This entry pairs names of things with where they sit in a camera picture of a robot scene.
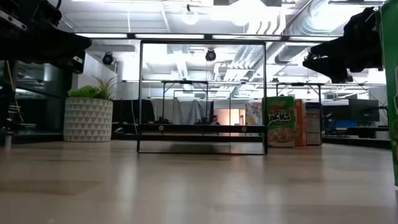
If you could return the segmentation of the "orange mini cereal box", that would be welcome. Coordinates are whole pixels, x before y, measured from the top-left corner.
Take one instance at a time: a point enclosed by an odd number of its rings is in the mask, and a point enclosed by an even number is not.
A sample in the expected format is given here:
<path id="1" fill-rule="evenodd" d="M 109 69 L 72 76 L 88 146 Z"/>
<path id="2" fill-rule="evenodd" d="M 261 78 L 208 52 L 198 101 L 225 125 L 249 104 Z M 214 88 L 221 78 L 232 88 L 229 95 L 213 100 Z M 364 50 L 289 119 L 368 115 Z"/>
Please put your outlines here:
<path id="1" fill-rule="evenodd" d="M 294 100 L 295 109 L 295 146 L 307 145 L 307 120 L 305 103 L 301 99 Z"/>

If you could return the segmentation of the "wooden shelf black metal frame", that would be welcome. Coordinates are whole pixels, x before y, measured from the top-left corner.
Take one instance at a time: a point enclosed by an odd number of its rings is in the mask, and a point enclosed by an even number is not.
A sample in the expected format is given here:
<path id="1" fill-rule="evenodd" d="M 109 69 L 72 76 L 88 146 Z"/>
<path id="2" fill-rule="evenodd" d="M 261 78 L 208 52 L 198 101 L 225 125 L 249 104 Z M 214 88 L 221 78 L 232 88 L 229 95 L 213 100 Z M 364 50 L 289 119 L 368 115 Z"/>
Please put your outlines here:
<path id="1" fill-rule="evenodd" d="M 253 40 L 217 40 L 209 39 L 142 39 L 140 43 L 140 63 L 143 62 L 143 53 L 145 44 L 220 44 L 220 45 L 258 45 L 262 47 L 262 53 L 266 54 L 266 43 Z M 143 74 L 139 75 L 139 115 L 137 125 L 136 151 L 142 153 L 142 141 L 172 141 L 172 142 L 236 142 L 231 136 L 219 136 L 219 133 L 260 133 L 262 134 L 262 152 L 261 156 L 268 154 L 267 148 L 267 82 L 263 80 L 263 98 L 262 98 L 262 125 L 260 126 L 223 126 L 210 124 L 142 124 L 142 82 Z"/>

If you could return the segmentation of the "white pink printed box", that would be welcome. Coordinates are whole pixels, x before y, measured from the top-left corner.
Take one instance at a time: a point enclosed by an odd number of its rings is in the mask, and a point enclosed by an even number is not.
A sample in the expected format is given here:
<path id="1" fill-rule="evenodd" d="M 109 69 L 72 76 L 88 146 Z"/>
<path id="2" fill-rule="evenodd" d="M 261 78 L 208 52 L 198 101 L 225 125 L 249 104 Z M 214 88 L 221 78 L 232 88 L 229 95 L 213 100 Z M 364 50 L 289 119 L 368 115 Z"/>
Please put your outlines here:
<path id="1" fill-rule="evenodd" d="M 249 101 L 245 103 L 245 125 L 262 124 L 262 103 Z"/>

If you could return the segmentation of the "black frame background table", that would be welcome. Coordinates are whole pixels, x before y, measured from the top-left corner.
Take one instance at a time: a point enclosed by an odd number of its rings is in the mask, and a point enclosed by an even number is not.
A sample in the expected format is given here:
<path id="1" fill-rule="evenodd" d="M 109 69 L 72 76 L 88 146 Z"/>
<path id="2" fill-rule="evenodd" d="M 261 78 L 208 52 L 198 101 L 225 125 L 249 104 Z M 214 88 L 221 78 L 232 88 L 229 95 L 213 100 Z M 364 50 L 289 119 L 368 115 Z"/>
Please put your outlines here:
<path id="1" fill-rule="evenodd" d="M 176 84 L 181 85 L 182 89 L 174 90 L 171 99 L 181 100 L 203 100 L 207 103 L 209 100 L 209 83 L 207 81 L 190 81 L 190 80 L 162 80 L 162 100 L 166 99 L 166 93 Z M 205 120 L 201 120 L 195 124 L 209 124 L 209 115 Z"/>

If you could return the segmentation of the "black computer monitor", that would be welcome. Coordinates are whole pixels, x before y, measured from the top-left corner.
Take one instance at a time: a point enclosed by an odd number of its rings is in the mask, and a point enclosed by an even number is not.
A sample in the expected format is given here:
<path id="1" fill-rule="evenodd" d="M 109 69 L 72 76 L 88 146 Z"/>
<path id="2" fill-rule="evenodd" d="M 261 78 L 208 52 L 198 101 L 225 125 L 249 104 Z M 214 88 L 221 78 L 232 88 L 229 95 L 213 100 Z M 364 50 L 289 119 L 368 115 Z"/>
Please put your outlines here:
<path id="1" fill-rule="evenodd" d="M 380 121 L 377 100 L 349 99 L 350 118 L 357 122 Z"/>

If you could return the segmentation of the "white round ceiling lamp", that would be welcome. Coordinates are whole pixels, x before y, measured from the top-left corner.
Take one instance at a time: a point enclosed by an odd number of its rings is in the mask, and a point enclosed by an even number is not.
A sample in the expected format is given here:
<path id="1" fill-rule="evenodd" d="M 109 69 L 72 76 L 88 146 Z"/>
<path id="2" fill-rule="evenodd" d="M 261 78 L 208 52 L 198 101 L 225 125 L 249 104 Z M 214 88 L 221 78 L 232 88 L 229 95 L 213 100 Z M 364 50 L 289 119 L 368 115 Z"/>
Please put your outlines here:
<path id="1" fill-rule="evenodd" d="M 199 21 L 197 11 L 194 11 L 190 4 L 186 5 L 186 11 L 182 14 L 182 21 L 187 25 L 194 25 Z"/>

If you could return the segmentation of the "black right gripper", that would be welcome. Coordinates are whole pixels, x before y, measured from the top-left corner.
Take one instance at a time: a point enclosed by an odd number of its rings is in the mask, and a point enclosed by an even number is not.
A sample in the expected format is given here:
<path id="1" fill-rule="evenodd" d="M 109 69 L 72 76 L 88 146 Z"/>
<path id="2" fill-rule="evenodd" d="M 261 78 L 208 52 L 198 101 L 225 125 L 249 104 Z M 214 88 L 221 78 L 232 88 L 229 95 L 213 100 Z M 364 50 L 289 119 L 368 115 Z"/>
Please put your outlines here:
<path id="1" fill-rule="evenodd" d="M 333 58 L 347 60 L 351 72 L 365 68 L 382 70 L 382 50 L 379 33 L 380 13 L 367 7 L 353 15 L 344 26 L 344 34 L 310 49 L 310 58 L 303 61 L 305 68 L 321 73 L 332 83 L 353 82 L 343 63 Z"/>

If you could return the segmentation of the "green plant white patterned pot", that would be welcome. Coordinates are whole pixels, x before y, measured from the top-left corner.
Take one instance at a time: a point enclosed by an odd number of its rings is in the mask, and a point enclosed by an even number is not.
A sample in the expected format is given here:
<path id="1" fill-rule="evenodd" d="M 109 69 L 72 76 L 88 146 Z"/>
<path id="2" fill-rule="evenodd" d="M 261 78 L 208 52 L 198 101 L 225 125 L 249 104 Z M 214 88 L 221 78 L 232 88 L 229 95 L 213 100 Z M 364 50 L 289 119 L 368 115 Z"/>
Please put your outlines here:
<path id="1" fill-rule="evenodd" d="M 113 123 L 113 87 L 117 78 L 95 78 L 96 86 L 70 90 L 65 100 L 63 139 L 66 142 L 108 142 Z"/>

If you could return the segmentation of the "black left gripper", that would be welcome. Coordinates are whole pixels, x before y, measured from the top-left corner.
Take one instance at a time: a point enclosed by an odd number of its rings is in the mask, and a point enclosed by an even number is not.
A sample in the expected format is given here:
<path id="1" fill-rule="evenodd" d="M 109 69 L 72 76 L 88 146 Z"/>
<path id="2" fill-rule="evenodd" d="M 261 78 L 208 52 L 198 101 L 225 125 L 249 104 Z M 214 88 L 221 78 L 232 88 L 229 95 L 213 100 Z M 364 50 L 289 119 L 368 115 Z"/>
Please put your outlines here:
<path id="1" fill-rule="evenodd" d="M 0 60 L 49 63 L 82 73 L 92 41 L 58 29 L 61 5 L 62 0 L 0 0 Z"/>

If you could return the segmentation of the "silver ventilation duct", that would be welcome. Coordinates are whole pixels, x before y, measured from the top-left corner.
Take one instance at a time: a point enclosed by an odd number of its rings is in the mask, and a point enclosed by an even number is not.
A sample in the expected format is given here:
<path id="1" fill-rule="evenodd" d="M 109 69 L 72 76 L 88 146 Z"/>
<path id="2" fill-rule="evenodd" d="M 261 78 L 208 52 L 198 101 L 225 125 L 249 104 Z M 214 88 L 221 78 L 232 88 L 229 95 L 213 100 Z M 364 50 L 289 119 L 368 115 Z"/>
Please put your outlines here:
<path id="1" fill-rule="evenodd" d="M 328 35 L 366 7 L 383 5 L 387 0 L 308 0 L 291 18 L 283 35 Z"/>

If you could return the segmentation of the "blue mini cereal box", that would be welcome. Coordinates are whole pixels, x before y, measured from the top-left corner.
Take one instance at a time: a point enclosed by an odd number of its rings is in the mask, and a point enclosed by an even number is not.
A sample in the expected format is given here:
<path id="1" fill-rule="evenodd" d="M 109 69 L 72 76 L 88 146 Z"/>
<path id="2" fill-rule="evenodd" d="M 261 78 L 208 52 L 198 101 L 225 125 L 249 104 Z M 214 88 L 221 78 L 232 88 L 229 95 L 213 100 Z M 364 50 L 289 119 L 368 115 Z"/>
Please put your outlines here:
<path id="1" fill-rule="evenodd" d="M 321 145 L 322 134 L 320 104 L 315 102 L 306 102 L 305 112 L 307 117 L 307 145 Z"/>

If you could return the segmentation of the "green mini cereal box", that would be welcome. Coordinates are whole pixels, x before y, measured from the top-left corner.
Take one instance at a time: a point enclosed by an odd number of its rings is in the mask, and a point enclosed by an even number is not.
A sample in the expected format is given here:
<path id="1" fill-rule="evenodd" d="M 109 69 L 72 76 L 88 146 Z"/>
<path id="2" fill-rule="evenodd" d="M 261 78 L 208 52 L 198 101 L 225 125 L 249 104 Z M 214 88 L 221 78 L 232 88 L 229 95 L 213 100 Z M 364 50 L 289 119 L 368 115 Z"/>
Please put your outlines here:
<path id="1" fill-rule="evenodd" d="M 398 187 L 398 0 L 387 0 L 381 7 L 380 32 L 386 75 L 394 185 Z"/>
<path id="2" fill-rule="evenodd" d="M 295 111 L 292 96 L 272 96 L 266 99 L 267 145 L 295 146 Z"/>

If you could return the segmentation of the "grey draped cloth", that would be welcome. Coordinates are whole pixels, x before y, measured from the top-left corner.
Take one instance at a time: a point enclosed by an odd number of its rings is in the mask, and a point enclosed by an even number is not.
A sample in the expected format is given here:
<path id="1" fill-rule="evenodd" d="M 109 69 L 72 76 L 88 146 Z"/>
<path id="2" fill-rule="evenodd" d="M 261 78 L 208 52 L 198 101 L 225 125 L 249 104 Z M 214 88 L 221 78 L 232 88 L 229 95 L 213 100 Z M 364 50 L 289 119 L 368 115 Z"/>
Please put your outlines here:
<path id="1" fill-rule="evenodd" d="M 203 100 L 152 99 L 155 122 L 160 124 L 195 124 L 210 113 L 210 103 Z"/>

